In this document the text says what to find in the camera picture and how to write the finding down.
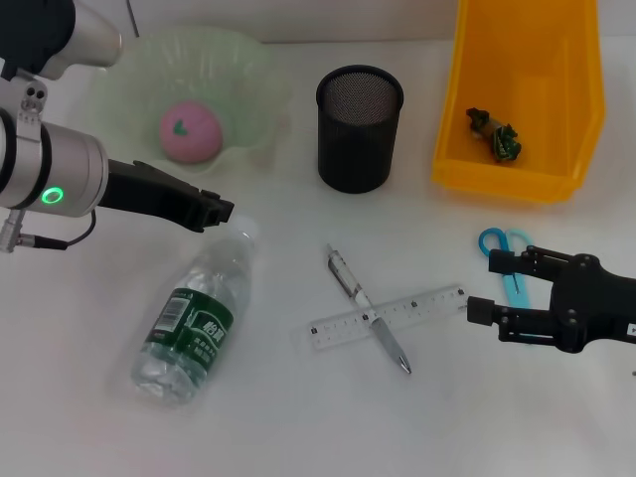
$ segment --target scissors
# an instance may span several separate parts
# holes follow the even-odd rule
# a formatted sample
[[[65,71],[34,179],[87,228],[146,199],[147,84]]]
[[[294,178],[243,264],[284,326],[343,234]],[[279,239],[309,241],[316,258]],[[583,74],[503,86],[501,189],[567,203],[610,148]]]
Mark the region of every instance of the scissors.
[[[526,246],[533,244],[533,240],[530,236],[519,229],[509,229],[505,233],[497,228],[487,229],[479,236],[479,248],[486,256],[490,255],[490,250],[486,247],[487,236],[495,236],[499,241],[499,249],[503,251],[513,251],[510,249],[510,243],[513,242],[514,237],[521,239]],[[503,279],[504,289],[508,296],[508,304],[513,308],[530,308],[530,299],[528,298],[524,275],[513,273],[503,275]]]

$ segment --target white table surface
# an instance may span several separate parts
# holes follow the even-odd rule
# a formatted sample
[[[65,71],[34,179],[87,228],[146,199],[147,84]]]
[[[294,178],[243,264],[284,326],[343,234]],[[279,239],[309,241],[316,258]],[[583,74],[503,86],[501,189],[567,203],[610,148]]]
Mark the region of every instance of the white table surface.
[[[368,340],[323,354],[297,346],[309,321],[351,305],[326,269],[330,241],[377,302],[453,282],[504,302],[477,236],[519,227],[540,246],[589,252],[636,276],[636,40],[603,42],[607,119],[583,189],[553,207],[457,197],[429,182],[452,45],[274,47],[294,88],[271,164],[193,183],[258,220],[251,305],[211,385],[193,405],[140,399],[132,359],[176,275],[220,233],[98,210],[66,253],[0,257],[0,466],[11,476],[633,476],[636,347],[580,355],[502,344],[458,316],[397,333],[407,377]],[[315,86],[347,64],[403,85],[392,174],[348,196],[316,168]],[[46,118],[65,123],[88,82],[51,87]],[[29,215],[25,231],[71,239],[88,218]],[[535,306],[550,288],[528,280]]]

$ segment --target mesh pen cup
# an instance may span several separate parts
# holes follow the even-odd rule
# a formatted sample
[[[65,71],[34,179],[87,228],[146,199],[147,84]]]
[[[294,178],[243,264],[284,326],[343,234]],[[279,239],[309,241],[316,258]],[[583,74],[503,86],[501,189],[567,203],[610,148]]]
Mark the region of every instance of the mesh pen cup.
[[[380,187],[389,177],[404,94],[397,79],[374,67],[326,75],[318,102],[318,172],[348,194]]]

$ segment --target green bottle label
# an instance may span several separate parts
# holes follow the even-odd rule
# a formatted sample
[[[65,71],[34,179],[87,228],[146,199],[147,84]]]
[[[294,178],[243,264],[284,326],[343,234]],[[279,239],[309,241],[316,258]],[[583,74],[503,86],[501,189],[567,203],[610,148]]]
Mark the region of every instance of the green bottle label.
[[[235,322],[223,304],[188,288],[172,292],[146,343],[159,343],[199,363],[206,371]]]

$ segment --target pen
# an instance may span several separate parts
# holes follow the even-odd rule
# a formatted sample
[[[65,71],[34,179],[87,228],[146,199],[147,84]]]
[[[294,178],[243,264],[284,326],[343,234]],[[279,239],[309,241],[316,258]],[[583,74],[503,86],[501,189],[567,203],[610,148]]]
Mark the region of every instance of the pen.
[[[391,359],[410,374],[410,363],[406,358],[406,354],[389,329],[389,326],[387,326],[384,318],[379,316],[376,310],[374,310],[371,300],[369,300],[369,297],[363,291],[362,286],[360,286],[360,283],[347,266],[347,263],[345,263],[345,260],[338,250],[334,250],[330,245],[327,245],[327,252],[329,256],[329,269],[345,289],[349,298],[351,298],[359,308],[365,311],[363,319],[369,320],[371,331],[373,331]]]

